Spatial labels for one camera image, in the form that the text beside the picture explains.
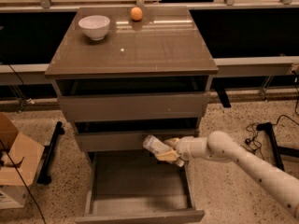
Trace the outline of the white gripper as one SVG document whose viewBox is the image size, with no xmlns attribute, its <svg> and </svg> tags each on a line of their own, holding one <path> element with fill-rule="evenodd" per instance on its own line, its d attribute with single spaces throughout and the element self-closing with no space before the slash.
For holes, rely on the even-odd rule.
<svg viewBox="0 0 299 224">
<path fill-rule="evenodd" d="M 170 150 L 165 153 L 156 154 L 155 157 L 158 161 L 174 162 L 178 159 L 178 155 L 184 161 L 198 158 L 205 159 L 209 156 L 206 137 L 187 136 L 181 139 L 176 137 L 164 140 L 164 143 L 170 147 L 176 147 L 176 151 Z"/>
</svg>

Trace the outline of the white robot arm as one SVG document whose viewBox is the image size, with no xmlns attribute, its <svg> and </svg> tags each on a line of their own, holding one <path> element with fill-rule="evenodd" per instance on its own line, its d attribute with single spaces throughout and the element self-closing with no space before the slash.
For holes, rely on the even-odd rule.
<svg viewBox="0 0 299 224">
<path fill-rule="evenodd" d="M 299 219 L 299 180 L 246 151 L 227 133 L 216 131 L 208 137 L 189 136 L 168 142 L 152 137 L 151 147 L 160 161 L 232 161 Z"/>
</svg>

